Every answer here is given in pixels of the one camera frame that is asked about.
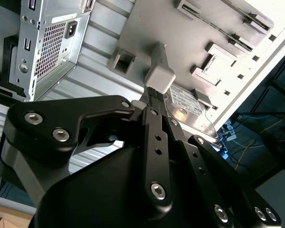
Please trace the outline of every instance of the screw hole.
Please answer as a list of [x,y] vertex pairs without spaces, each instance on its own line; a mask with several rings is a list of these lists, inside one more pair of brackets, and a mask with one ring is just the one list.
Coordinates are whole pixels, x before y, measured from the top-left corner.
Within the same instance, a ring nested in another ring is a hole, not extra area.
[[161,140],[162,140],[162,138],[159,137],[158,135],[156,135],[155,138],[156,138],[158,141],[161,141]]
[[22,73],[24,73],[24,74],[26,74],[26,73],[29,71],[28,68],[27,68],[27,66],[24,65],[24,64],[20,64],[20,65],[18,66],[18,69],[19,69],[20,72],[22,72]]
[[158,112],[155,111],[154,109],[151,109],[151,113],[152,113],[153,115],[158,115]]
[[158,155],[162,155],[162,151],[160,149],[155,149],[155,153],[157,153]]
[[199,167],[199,171],[201,174],[205,174],[205,171],[201,167]]
[[130,105],[127,102],[125,102],[125,101],[122,102],[122,105],[125,106],[126,108],[130,107]]

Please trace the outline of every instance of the blue cable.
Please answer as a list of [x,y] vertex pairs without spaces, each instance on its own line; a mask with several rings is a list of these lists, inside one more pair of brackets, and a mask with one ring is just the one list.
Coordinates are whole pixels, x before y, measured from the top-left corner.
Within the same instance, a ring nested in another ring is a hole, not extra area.
[[250,118],[250,119],[256,119],[256,120],[264,119],[264,118],[267,118],[267,117],[270,117],[270,115],[266,115],[266,116],[262,116],[262,117],[253,117],[253,116],[249,116],[249,115],[248,115],[248,118]]

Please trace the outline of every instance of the rectangular slot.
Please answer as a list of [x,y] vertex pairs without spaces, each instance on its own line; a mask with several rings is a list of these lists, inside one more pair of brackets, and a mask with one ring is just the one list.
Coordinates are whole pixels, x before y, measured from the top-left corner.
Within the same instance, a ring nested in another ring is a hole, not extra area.
[[115,69],[121,73],[126,74],[128,72],[128,69],[130,68],[132,62],[133,62],[133,56],[129,55],[123,51],[119,55],[119,58],[118,58],[117,63],[115,65]]
[[95,0],[86,0],[86,4],[84,6],[84,12],[91,11],[93,9],[95,2],[96,2]]
[[271,41],[274,41],[276,39],[276,36],[274,36],[274,35],[271,35],[270,37],[269,37],[269,40],[271,40]]
[[28,1],[28,8],[30,9],[30,10],[33,10],[33,11],[35,11],[35,8],[36,8],[36,0],[29,0]]
[[31,44],[31,41],[25,38],[24,39],[24,49],[27,51],[30,51],[30,44]]
[[253,58],[252,58],[254,61],[258,61],[259,59],[260,59],[260,57],[257,57],[257,56],[253,56]]
[[248,41],[246,41],[245,39],[236,34],[229,37],[229,43],[248,54],[253,50],[252,45],[249,44]]
[[257,30],[260,33],[267,34],[273,27],[270,21],[258,14],[250,13],[246,16],[244,23],[248,24],[251,28]]
[[192,19],[195,19],[196,15],[200,14],[200,10],[186,0],[179,0],[177,2],[176,8]]

